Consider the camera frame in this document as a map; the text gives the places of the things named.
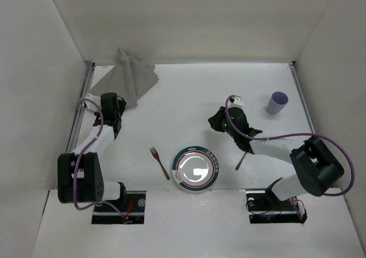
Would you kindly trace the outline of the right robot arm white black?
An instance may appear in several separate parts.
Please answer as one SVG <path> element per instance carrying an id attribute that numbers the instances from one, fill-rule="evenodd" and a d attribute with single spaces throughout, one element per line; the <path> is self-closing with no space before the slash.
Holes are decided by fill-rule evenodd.
<path id="1" fill-rule="evenodd" d="M 272 157 L 293 166 L 294 175 L 279 178 L 264 189 L 267 210 L 306 193 L 321 197 L 344 174 L 343 166 L 319 137 L 311 136 L 304 141 L 262 140 L 257 136 L 262 130 L 250 127 L 244 111 L 235 106 L 220 107 L 208 118 L 208 123 L 213 130 L 229 134 L 241 151 Z"/>

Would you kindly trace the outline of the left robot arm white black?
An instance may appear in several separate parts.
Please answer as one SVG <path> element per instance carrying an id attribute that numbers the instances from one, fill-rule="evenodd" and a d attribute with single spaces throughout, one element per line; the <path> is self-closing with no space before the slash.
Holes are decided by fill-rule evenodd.
<path id="1" fill-rule="evenodd" d="M 104 180 L 99 156 L 119 135 L 126 102 L 116 93 L 104 93 L 99 101 L 91 96 L 81 99 L 95 107 L 96 119 L 87 138 L 70 153 L 57 160 L 57 191 L 61 203 L 73 203 L 79 211 L 96 204 L 119 210 L 128 203 L 122 182 Z"/>

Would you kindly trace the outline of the brown wooden spoon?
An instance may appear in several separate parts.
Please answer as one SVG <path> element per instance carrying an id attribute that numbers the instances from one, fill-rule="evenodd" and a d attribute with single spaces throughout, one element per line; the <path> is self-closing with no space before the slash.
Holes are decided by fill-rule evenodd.
<path id="1" fill-rule="evenodd" d="M 238 164 L 237 164 L 237 165 L 236 165 L 236 167 L 235 167 L 235 171 L 238 171 L 238 170 L 239 170 L 239 168 L 241 167 L 242 162 L 243 162 L 243 160 L 245 159 L 246 155 L 247 155 L 247 152 L 245 152 L 245 153 L 242 155 L 242 157 L 241 157 L 240 161 L 238 162 Z"/>

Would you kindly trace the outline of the brown wooden fork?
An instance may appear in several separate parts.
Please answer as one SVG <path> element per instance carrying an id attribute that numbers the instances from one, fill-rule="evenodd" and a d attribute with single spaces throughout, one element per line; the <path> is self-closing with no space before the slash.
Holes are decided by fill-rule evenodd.
<path id="1" fill-rule="evenodd" d="M 152 156 L 155 158 L 155 160 L 159 163 L 166 179 L 170 180 L 170 176 L 169 176 L 168 172 L 166 171 L 166 169 L 164 168 L 164 166 L 163 166 L 163 164 L 160 160 L 160 157 L 159 157 L 159 154 L 158 154 L 157 150 L 154 147 L 152 147 L 152 148 L 150 148 L 150 152 L 151 152 Z"/>

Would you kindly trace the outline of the right aluminium table rail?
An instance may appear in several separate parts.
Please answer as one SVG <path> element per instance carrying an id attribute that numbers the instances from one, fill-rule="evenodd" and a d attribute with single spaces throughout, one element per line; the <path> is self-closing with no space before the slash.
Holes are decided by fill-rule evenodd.
<path id="1" fill-rule="evenodd" d="M 297 89 L 297 92 L 299 94 L 299 97 L 300 97 L 300 100 L 301 100 L 301 104 L 303 106 L 303 110 L 305 112 L 305 115 L 306 115 L 306 118 L 307 118 L 307 122 L 308 122 L 309 128 L 310 128 L 311 132 L 314 133 L 315 132 L 315 128 L 313 126 L 313 122 L 312 122 L 312 119 L 311 119 L 311 115 L 309 114 L 309 110 L 308 110 L 308 107 L 307 107 L 307 103 L 305 101 L 305 97 L 304 97 L 302 88 L 300 86 L 300 81 L 299 81 L 299 78 L 297 76 L 295 62 L 293 62 L 293 61 L 290 62 L 289 63 L 289 68 L 290 68 L 290 71 L 292 73 L 292 77 L 293 77 L 293 80 L 295 82 L 296 89 Z"/>

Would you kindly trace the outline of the aluminium table rail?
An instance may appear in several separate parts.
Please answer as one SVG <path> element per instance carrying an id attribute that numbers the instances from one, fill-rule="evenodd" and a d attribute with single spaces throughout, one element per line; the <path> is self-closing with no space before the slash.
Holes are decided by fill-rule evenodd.
<path id="1" fill-rule="evenodd" d="M 299 78 L 297 76 L 295 62 L 293 62 L 293 61 L 290 62 L 289 63 L 289 68 L 290 68 L 290 71 L 292 73 L 292 77 L 293 77 L 293 80 L 295 82 L 296 89 L 297 89 L 297 92 L 299 94 L 299 97 L 300 97 L 300 100 L 301 100 L 301 104 L 303 106 L 303 110 L 305 112 L 305 115 L 306 115 L 306 118 L 307 118 L 307 122 L 308 122 L 309 128 L 310 128 L 311 132 L 314 133 L 315 132 L 315 128 L 313 126 L 313 122 L 312 122 L 312 119 L 311 119 L 311 115 L 309 114 L 309 110 L 308 110 L 308 107 L 307 107 L 307 103 L 305 101 L 305 97 L 304 97 L 302 88 L 300 86 L 300 81 L 299 81 Z"/>
<path id="2" fill-rule="evenodd" d="M 80 99 L 86 95 L 86 92 L 90 88 L 90 84 L 91 84 L 92 76 L 93 76 L 93 72 L 94 72 L 94 67 L 95 67 L 94 62 L 90 61 L 90 60 L 84 61 L 84 64 L 86 67 L 85 75 L 83 78 L 83 83 L 81 86 L 80 94 L 77 98 L 75 115 L 74 115 L 71 131 L 69 134 L 67 146 L 66 146 L 66 149 L 63 150 L 58 155 L 57 160 L 56 160 L 56 173 L 55 173 L 55 182 L 54 182 L 54 187 L 53 187 L 54 190 L 57 190 L 57 188 L 58 188 L 58 159 L 62 154 L 69 153 L 71 150 L 73 150 L 76 147 L 76 142 L 77 142 L 79 132 L 81 129 L 81 122 L 82 122 L 83 113 L 85 110 L 82 108 L 82 105 L 80 104 Z"/>

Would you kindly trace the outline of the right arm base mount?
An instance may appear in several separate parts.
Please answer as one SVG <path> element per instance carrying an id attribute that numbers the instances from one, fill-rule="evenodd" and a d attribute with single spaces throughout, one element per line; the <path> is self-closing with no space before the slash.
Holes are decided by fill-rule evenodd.
<path id="1" fill-rule="evenodd" d="M 297 196 L 280 201 L 265 190 L 248 190 L 245 206 L 251 224 L 304 224 L 308 219 L 304 202 Z"/>

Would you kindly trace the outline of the lilac plastic cup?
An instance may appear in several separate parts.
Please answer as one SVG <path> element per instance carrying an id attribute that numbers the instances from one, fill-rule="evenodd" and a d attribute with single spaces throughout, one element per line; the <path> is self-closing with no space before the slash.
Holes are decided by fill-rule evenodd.
<path id="1" fill-rule="evenodd" d="M 283 110 L 288 103 L 289 98 L 283 92 L 274 92 L 267 104 L 266 110 L 271 115 L 276 115 Z"/>

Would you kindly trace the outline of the left aluminium table rail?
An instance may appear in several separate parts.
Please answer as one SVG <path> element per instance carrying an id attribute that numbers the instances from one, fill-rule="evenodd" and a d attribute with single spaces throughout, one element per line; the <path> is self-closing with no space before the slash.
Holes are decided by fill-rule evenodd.
<path id="1" fill-rule="evenodd" d="M 74 115 L 71 131 L 69 134 L 67 146 L 66 146 L 66 149 L 63 150 L 58 155 L 57 160 L 56 160 L 56 173 L 55 173 L 55 182 L 54 182 L 54 187 L 53 187 L 54 190 L 57 190 L 57 188 L 58 188 L 58 159 L 62 154 L 69 153 L 71 150 L 73 150 L 76 147 L 76 142 L 77 142 L 79 132 L 81 129 L 81 122 L 82 122 L 83 113 L 85 110 L 82 108 L 82 105 L 80 104 L 80 99 L 86 95 L 86 92 L 90 88 L 90 84 L 91 84 L 92 76 L 93 76 L 93 72 L 94 72 L 94 67 L 95 67 L 94 62 L 90 61 L 90 60 L 84 61 L 84 64 L 86 67 L 85 75 L 83 78 L 83 83 L 81 86 L 80 94 L 77 98 L 75 115 Z"/>

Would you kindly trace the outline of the white plate green red rim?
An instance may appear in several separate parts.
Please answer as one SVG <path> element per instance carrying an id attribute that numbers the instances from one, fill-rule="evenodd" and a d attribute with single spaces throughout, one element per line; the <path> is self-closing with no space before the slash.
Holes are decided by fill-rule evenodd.
<path id="1" fill-rule="evenodd" d="M 201 193 L 216 183 L 220 166 L 217 157 L 209 149 L 189 146 L 176 154 L 171 171 L 180 189 Z"/>

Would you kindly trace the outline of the grey cloth napkin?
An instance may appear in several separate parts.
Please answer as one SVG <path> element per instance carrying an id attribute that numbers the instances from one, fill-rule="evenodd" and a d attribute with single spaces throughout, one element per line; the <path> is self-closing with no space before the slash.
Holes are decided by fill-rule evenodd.
<path id="1" fill-rule="evenodd" d="M 154 70 L 154 65 L 140 62 L 119 48 L 114 68 L 90 89 L 90 93 L 94 96 L 116 93 L 126 101 L 127 108 L 135 108 L 138 100 L 158 82 Z"/>

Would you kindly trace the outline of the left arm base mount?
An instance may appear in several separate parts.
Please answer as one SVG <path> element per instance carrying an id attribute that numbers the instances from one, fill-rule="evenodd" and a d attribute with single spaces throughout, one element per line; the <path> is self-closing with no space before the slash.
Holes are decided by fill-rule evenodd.
<path id="1" fill-rule="evenodd" d="M 91 224 L 94 225 L 136 225 L 145 222 L 146 191 L 127 191 L 126 200 L 108 201 L 96 205 Z"/>

